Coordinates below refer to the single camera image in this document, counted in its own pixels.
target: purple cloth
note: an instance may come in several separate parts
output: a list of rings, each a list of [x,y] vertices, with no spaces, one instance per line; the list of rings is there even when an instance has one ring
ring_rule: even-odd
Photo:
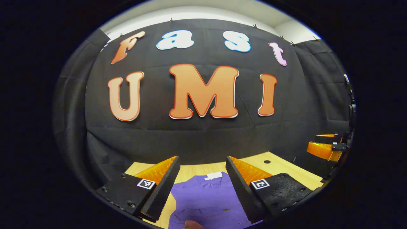
[[[194,176],[174,184],[171,190],[177,209],[171,214],[168,229],[183,229],[193,220],[204,229],[242,229],[251,225],[230,181],[229,175],[206,181],[207,176]]]

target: white wall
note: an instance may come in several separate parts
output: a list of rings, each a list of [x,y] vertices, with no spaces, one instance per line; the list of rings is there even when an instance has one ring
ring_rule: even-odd
[[[241,15],[239,13],[212,7],[173,7],[169,9],[158,10],[125,21],[124,23],[104,32],[111,40],[114,40],[120,36],[120,33],[126,34],[149,25],[167,22],[171,18],[173,18],[173,20],[192,18],[218,19],[246,24],[249,26],[253,26],[253,24],[256,24],[258,28],[280,36],[276,30],[260,21]]]
[[[292,41],[294,44],[309,40],[315,40],[315,38],[321,39],[308,27],[296,20],[284,22],[274,27],[274,29],[278,32],[278,34],[282,35],[285,40]]]

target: wooden table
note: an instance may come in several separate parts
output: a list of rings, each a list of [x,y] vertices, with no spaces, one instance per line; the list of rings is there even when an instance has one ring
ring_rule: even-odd
[[[321,177],[312,174],[270,152],[265,152],[255,156],[250,156],[240,159],[244,162],[247,162],[251,165],[256,166],[259,169],[262,169],[272,175],[279,173],[287,173],[307,188],[314,190],[317,187],[321,187],[322,180]],[[225,168],[226,162],[211,163],[211,164],[202,164],[202,165],[181,165],[178,176],[175,179],[175,183],[180,183],[189,180],[195,175],[206,175],[208,173],[214,172],[226,172]],[[134,162],[125,173],[127,174],[136,174],[140,171],[143,171],[149,167],[153,166],[152,164],[137,163]],[[173,195],[170,193],[168,196],[167,202],[165,203],[164,209],[162,210],[160,219],[156,223],[152,223],[148,220],[147,222],[154,224],[158,227],[168,229],[168,222],[170,220],[170,215],[176,209],[176,201]]]

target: white ceiling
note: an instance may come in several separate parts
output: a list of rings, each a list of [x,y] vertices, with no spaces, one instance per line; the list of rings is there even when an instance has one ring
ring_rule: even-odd
[[[270,27],[276,27],[277,25],[292,20],[292,18],[285,13],[257,0],[150,0],[110,20],[101,26],[101,30],[106,32],[125,21],[143,14],[181,6],[203,6],[224,9],[253,18]]]

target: pink letter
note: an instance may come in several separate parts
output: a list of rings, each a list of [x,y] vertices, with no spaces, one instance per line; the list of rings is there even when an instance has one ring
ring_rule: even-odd
[[[284,51],[280,47],[278,47],[278,44],[275,42],[269,43],[269,46],[273,48],[274,56],[276,57],[278,63],[281,64],[282,66],[286,66],[287,61],[283,59],[281,55],[282,53],[284,53]]]

